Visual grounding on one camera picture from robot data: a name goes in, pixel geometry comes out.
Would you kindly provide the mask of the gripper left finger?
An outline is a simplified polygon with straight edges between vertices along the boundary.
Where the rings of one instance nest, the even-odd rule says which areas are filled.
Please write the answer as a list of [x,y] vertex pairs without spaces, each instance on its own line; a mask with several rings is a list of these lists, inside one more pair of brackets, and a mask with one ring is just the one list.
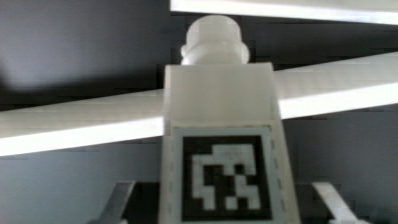
[[118,182],[100,216],[88,224],[157,224],[159,199],[159,182]]

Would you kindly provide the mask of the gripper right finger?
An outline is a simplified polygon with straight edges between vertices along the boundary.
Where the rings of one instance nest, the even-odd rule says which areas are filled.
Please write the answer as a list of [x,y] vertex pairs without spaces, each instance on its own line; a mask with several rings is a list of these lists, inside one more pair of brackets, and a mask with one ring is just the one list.
[[372,224],[358,217],[331,182],[299,183],[303,224]]

